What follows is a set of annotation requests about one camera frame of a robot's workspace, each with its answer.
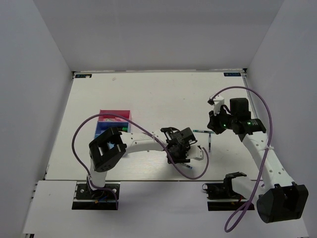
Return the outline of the green gel pen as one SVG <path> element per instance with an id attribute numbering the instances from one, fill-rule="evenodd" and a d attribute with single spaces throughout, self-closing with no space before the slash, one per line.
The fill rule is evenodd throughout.
<path id="1" fill-rule="evenodd" d="M 194 129 L 193 132 L 195 133 L 207 133 L 207 134 L 215 134 L 213 131 L 211 130 L 197 130 L 197 129 Z"/>

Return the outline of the blue gel pen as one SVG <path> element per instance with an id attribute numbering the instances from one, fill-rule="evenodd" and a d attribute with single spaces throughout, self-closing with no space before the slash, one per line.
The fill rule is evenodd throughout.
<path id="1" fill-rule="evenodd" d="M 181 163 L 180 165 L 182 165 L 182 166 L 184 166 L 184 167 L 186 167 L 186 168 L 189 168 L 189 169 L 193 169 L 193 167 L 192 166 L 190 166 L 190 165 L 188 165 L 188 164 L 185 164 L 185 163 Z"/>

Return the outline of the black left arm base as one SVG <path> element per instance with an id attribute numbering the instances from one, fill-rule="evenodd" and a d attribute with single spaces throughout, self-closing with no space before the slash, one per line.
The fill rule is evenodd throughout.
<path id="1" fill-rule="evenodd" d="M 106 183 L 105 188 L 111 191 L 90 190 L 87 183 L 77 183 L 72 202 L 72 210 L 118 210 L 118 203 L 115 201 L 113 192 L 119 200 L 120 183 Z"/>

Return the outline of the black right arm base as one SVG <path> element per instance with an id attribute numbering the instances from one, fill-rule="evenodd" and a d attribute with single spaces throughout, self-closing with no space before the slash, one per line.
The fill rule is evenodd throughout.
<path id="1" fill-rule="evenodd" d="M 233 190 L 232 181 L 245 178 L 242 185 L 247 186 L 247 198 Z M 247 203 L 253 190 L 255 181 L 250 180 L 246 174 L 235 172 L 226 174 L 221 182 L 204 183 L 202 190 L 207 194 L 208 211 L 235 211 Z"/>

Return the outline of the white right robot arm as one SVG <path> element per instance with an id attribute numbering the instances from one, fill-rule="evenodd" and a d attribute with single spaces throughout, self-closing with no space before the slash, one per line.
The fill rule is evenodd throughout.
<path id="1" fill-rule="evenodd" d="M 264 186 L 255 185 L 243 172 L 227 174 L 222 192 L 234 198 L 241 195 L 250 200 L 265 223 L 301 218 L 309 192 L 298 185 L 280 163 L 274 148 L 268 146 L 269 136 L 260 119 L 254 119 L 246 98 L 230 99 L 227 107 L 221 96 L 209 100 L 208 128 L 216 134 L 229 129 L 238 135 L 261 174 Z"/>

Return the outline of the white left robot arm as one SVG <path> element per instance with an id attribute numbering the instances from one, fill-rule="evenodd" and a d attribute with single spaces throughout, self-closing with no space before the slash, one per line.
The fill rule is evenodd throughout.
<path id="1" fill-rule="evenodd" d="M 122 132 L 114 127 L 106 129 L 89 144 L 91 167 L 87 176 L 87 191 L 94 198 L 104 194 L 109 170 L 128 154 L 143 151 L 163 151 L 167 162 L 174 167 L 191 160 L 210 161 L 208 151 L 198 144 L 192 130 L 163 127 L 149 132 L 138 126 L 140 133 Z"/>

